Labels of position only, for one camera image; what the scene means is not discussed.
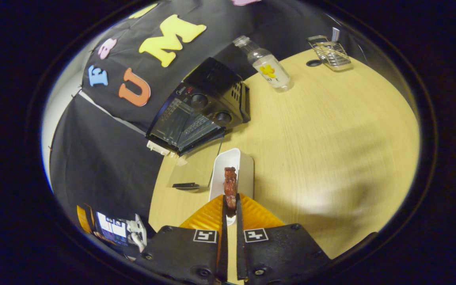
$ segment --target toaster oven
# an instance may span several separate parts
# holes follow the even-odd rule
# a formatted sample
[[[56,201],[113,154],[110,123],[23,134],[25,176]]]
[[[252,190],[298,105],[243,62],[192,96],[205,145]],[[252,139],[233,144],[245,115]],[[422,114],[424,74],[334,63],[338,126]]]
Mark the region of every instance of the toaster oven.
[[[241,76],[209,57],[172,92],[145,136],[181,156],[248,121],[249,88]]]

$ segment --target wire basket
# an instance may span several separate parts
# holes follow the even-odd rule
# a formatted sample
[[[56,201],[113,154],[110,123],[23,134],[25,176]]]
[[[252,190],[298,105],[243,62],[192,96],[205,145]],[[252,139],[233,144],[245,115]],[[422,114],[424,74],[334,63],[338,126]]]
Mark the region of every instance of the wire basket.
[[[326,36],[311,36],[306,40],[320,60],[331,70],[341,71],[353,67],[350,57],[339,42],[329,42]]]

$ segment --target food item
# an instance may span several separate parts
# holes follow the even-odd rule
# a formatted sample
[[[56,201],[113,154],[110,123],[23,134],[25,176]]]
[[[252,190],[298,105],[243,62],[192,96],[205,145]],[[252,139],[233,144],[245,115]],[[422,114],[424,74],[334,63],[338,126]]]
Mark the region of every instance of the food item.
[[[231,209],[234,215],[237,207],[237,174],[235,173],[235,167],[224,168],[224,194],[228,209]]]

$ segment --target white container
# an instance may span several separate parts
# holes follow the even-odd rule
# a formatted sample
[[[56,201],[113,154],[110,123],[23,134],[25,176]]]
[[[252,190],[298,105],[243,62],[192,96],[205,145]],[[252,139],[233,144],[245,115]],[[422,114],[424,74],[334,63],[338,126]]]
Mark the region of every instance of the white container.
[[[224,194],[224,168],[235,167],[237,174],[237,192],[253,198],[255,185],[255,161],[249,155],[241,152],[238,148],[220,153],[214,161],[212,180],[210,181],[209,201]],[[235,222],[237,216],[226,217],[226,225]]]

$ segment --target round table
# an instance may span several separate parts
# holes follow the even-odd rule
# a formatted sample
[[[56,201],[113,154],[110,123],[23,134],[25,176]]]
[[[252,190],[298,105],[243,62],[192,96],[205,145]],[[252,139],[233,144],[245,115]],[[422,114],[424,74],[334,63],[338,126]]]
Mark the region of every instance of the round table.
[[[384,77],[351,59],[333,72],[307,50],[281,61],[295,80],[276,93],[259,75],[250,88],[251,121],[228,134],[220,152],[239,148],[255,161],[255,201],[284,223],[301,223],[335,258],[379,231],[403,202],[420,148],[407,101]],[[209,192],[168,188],[180,164],[167,156],[150,207],[150,225],[178,226],[208,202]],[[212,170],[213,165],[205,165]],[[236,224],[228,227],[228,281],[236,278]]]

